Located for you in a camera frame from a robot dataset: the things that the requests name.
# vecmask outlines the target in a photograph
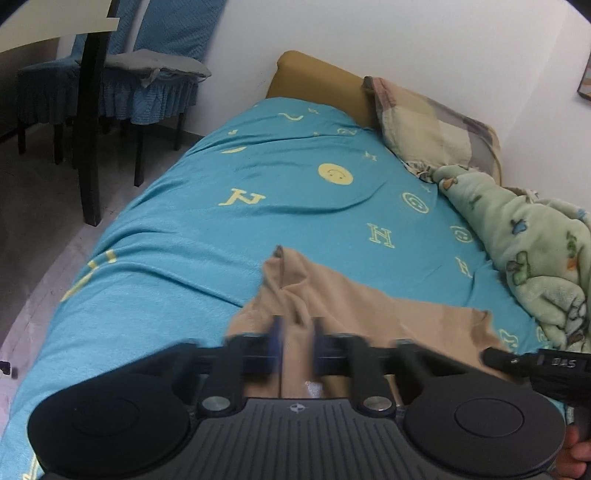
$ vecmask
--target chair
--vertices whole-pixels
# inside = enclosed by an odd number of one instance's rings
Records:
[[[226,0],[153,0],[140,26],[134,50],[146,48],[203,60],[209,38]],[[180,148],[185,112],[197,103],[196,79],[161,72],[147,87],[123,70],[103,72],[100,112],[137,127],[134,185],[144,181],[144,126],[178,116],[175,150]]]
[[[121,0],[117,10],[119,26],[111,34],[108,53],[123,53],[141,0]],[[54,161],[63,161],[63,124],[76,116],[78,79],[86,35],[77,35],[70,56],[30,65],[17,76],[18,152],[27,149],[25,128],[36,123],[53,124]]]

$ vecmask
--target ribbed black plate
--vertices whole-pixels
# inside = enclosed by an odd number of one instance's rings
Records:
[[[452,480],[417,453],[392,420],[346,399],[250,399],[237,415],[205,420],[168,464],[137,480]],[[550,479],[547,474],[533,477]],[[60,479],[47,475],[47,480]]]

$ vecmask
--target green blanket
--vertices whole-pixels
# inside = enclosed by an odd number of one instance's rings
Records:
[[[553,345],[591,353],[587,212],[562,200],[541,200],[534,192],[499,187],[489,175],[459,166],[441,167],[433,179]]]

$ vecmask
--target yellow headboard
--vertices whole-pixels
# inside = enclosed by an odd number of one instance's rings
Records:
[[[330,105],[348,113],[362,127],[380,130],[371,92],[363,79],[299,51],[286,51],[277,61],[267,98],[288,97]]]

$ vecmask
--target gray floor tile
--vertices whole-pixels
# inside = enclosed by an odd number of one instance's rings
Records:
[[[57,304],[84,266],[102,232],[118,213],[189,148],[172,150],[169,141],[146,136],[145,176],[133,185],[135,142],[115,129],[99,136],[99,182],[103,221],[82,219],[77,172],[70,166],[71,130],[64,138],[66,161],[53,163],[52,129],[33,128],[27,153],[16,141],[0,145],[0,359],[18,378],[0,375],[0,432],[10,401],[43,344]]]

